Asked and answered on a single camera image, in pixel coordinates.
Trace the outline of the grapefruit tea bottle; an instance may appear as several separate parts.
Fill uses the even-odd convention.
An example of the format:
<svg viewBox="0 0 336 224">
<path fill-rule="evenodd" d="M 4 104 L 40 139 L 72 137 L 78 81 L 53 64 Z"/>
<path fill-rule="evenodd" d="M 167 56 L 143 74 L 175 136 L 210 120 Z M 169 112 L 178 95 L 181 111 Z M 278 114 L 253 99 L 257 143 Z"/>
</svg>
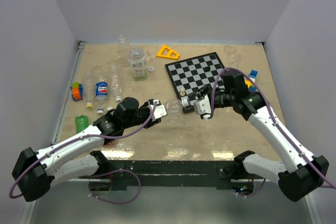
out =
<svg viewBox="0 0 336 224">
<path fill-rule="evenodd" d="M 146 55 L 145 52 L 136 45 L 131 46 L 128 61 L 135 81 L 147 78 Z"/>
</svg>

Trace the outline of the clear slim bottle white cap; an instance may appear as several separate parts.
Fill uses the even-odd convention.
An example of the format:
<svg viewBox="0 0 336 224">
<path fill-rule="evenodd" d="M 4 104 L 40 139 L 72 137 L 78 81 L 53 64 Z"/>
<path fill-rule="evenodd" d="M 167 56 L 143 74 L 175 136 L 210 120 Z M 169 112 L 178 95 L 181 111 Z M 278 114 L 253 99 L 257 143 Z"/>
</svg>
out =
<svg viewBox="0 0 336 224">
<path fill-rule="evenodd" d="M 179 99 L 170 99 L 165 104 L 168 115 L 177 115 L 182 112 L 182 103 Z"/>
</svg>

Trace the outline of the blue white slim bottle cap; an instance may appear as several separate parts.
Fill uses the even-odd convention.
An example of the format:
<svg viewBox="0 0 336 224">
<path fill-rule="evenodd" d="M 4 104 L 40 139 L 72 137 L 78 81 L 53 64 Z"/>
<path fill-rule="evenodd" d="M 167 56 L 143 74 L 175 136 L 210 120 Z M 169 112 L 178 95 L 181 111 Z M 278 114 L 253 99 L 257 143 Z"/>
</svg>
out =
<svg viewBox="0 0 336 224">
<path fill-rule="evenodd" d="M 182 97 L 181 98 L 181 104 L 183 107 L 187 107 L 187 106 L 190 106 L 190 100 L 188 97 Z"/>
</svg>

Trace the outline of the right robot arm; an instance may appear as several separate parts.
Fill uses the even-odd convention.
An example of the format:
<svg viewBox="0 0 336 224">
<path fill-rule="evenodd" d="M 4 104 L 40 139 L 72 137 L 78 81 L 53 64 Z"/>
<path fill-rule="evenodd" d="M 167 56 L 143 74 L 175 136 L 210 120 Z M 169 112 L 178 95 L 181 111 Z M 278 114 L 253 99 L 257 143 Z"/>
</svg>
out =
<svg viewBox="0 0 336 224">
<path fill-rule="evenodd" d="M 215 109 L 233 108 L 263 135 L 281 158 L 275 162 L 245 151 L 235 158 L 235 175 L 246 178 L 254 174 L 269 180 L 293 202 L 319 187 L 334 189 L 335 183 L 326 177 L 328 160 L 305 148 L 276 117 L 260 88 L 250 92 L 246 81 L 255 85 L 242 71 L 227 67 L 219 72 L 214 84 L 207 84 L 182 100 L 187 105 L 194 99 L 194 110 L 203 120 L 210 120 Z"/>
</svg>

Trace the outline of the clear Pocari bottle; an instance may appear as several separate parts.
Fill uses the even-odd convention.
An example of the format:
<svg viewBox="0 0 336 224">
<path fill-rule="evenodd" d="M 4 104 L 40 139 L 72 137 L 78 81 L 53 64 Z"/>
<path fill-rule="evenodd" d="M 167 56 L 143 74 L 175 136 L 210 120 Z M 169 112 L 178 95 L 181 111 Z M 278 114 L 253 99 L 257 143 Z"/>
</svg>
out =
<svg viewBox="0 0 336 224">
<path fill-rule="evenodd" d="M 130 43 L 124 34 L 118 36 L 118 53 L 121 59 L 125 62 L 128 61 L 128 54 L 130 50 Z"/>
</svg>

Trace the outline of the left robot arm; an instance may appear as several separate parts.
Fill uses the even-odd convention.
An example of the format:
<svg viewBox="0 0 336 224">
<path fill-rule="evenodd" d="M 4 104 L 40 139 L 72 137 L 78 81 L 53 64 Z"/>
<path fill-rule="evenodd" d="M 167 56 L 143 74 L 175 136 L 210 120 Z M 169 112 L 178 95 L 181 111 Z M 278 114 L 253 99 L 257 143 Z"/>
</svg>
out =
<svg viewBox="0 0 336 224">
<path fill-rule="evenodd" d="M 105 177 L 109 163 L 96 149 L 126 138 L 124 131 L 128 128 L 136 127 L 138 132 L 160 123 L 165 116 L 166 107 L 159 100 L 150 99 L 139 105 L 137 99 L 127 97 L 75 136 L 38 151 L 24 149 L 12 171 L 15 182 L 9 197 L 23 197 L 31 202 L 68 180 Z"/>
</svg>

